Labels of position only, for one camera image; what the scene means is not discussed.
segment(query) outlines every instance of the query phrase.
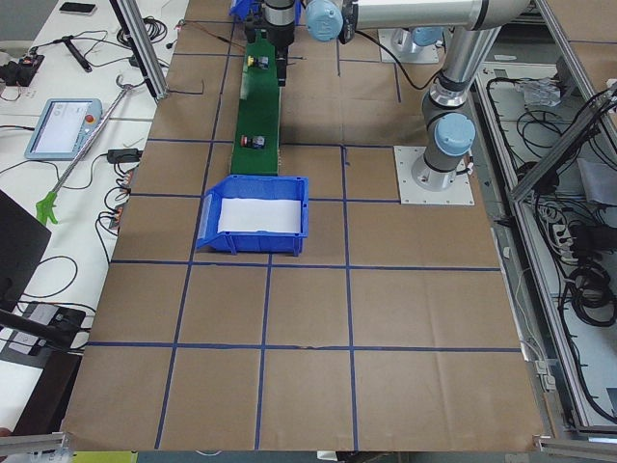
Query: small object on conveyor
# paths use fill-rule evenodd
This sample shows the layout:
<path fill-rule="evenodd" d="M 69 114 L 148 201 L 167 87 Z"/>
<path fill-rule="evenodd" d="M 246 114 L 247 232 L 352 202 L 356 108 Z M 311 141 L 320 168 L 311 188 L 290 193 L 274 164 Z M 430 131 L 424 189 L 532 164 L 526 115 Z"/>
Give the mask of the small object on conveyor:
<path fill-rule="evenodd" d="M 246 135 L 242 135 L 240 137 L 240 146 L 242 148 L 262 150 L 266 146 L 266 139 L 261 135 L 256 135 L 255 137 L 247 137 Z"/>
<path fill-rule="evenodd" d="M 270 67 L 270 59 L 267 56 L 247 56 L 247 67 L 268 69 Z"/>

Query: mounting plate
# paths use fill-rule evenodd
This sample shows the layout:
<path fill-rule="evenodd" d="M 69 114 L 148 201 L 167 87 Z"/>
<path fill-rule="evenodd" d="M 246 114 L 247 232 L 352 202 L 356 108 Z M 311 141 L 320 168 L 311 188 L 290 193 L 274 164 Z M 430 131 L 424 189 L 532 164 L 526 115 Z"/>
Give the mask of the mounting plate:
<path fill-rule="evenodd" d="M 412 166 L 424 154 L 426 147 L 394 147 L 396 176 L 401 204 L 423 205 L 474 205 L 473 194 L 467 175 L 457 176 L 454 183 L 445 191 L 428 191 L 412 178 Z M 465 169 L 461 160 L 457 170 Z"/>
<path fill-rule="evenodd" d="M 422 51 L 415 54 L 400 53 L 397 50 L 392 49 L 392 34 L 396 29 L 379 29 L 379 43 L 391 51 L 398 61 L 401 63 L 413 63 L 416 65 L 434 65 L 440 61 L 440 57 L 437 53 L 437 47 L 435 45 L 429 45 L 424 47 Z M 392 57 L 381 50 L 382 63 L 394 63 Z"/>

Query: brown table surface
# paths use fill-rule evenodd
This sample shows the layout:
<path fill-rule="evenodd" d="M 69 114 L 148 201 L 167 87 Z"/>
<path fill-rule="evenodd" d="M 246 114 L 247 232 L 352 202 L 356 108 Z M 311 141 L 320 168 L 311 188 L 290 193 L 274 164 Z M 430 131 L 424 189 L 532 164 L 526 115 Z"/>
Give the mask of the brown table surface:
<path fill-rule="evenodd" d="M 187 19 L 245 42 L 228 0 Z M 297 258 L 194 248 L 228 172 L 242 49 L 190 24 L 169 72 L 64 430 L 79 449 L 528 450 L 543 433 L 477 180 L 398 200 L 420 102 L 362 37 L 297 28 L 281 174 L 310 181 Z M 435 66 L 408 67 L 416 82 Z"/>

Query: blue plastic tray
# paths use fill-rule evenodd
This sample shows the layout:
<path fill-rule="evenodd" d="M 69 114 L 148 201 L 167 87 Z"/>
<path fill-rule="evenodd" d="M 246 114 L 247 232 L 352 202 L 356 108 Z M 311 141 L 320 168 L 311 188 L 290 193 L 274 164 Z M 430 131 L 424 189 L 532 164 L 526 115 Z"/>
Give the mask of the blue plastic tray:
<path fill-rule="evenodd" d="M 299 233 L 271 231 L 218 231 L 223 199 L 293 200 L 301 202 Z M 309 179 L 306 177 L 229 176 L 207 191 L 203 200 L 197 249 L 254 253 L 302 252 L 309 235 Z"/>

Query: power adapter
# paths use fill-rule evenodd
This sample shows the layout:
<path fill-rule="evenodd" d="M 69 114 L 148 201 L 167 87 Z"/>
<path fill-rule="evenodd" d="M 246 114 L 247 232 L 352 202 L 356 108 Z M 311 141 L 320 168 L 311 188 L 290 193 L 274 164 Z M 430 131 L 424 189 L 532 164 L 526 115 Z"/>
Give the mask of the power adapter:
<path fill-rule="evenodd" d="M 124 148 L 122 150 L 108 150 L 107 162 L 110 164 L 121 164 L 125 162 L 139 162 L 142 158 L 142 151 L 136 148 Z"/>

